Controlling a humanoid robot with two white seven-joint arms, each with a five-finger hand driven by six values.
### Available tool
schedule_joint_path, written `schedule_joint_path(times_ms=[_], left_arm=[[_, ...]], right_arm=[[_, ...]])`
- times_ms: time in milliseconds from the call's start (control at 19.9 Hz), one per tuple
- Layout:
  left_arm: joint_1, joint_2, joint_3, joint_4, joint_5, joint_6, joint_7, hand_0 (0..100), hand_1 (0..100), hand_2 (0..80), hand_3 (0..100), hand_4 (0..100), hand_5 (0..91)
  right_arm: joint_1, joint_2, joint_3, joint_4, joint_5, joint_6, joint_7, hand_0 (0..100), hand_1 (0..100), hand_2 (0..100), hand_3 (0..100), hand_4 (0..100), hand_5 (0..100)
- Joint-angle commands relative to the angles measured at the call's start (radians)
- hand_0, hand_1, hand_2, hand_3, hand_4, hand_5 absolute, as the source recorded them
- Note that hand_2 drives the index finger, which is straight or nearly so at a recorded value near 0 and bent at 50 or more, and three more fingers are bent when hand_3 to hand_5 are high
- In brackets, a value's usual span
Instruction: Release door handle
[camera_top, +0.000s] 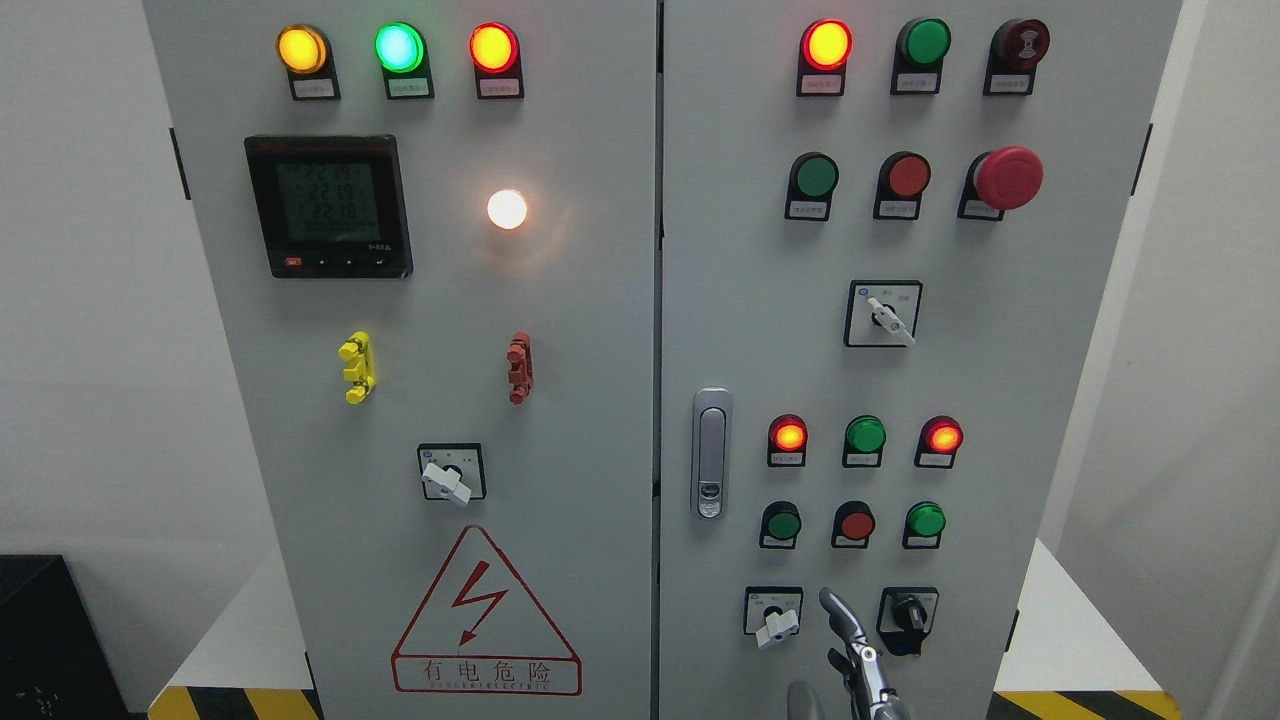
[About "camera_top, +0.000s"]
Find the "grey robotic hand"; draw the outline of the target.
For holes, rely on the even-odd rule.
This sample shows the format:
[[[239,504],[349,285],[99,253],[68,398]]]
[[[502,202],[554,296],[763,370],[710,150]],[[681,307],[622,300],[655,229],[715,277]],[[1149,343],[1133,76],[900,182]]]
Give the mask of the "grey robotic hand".
[[[905,700],[890,684],[881,665],[881,653],[870,643],[851,606],[828,587],[820,588],[818,600],[829,615],[832,632],[844,643],[844,651],[828,650],[827,660],[844,679],[851,717],[909,719]]]

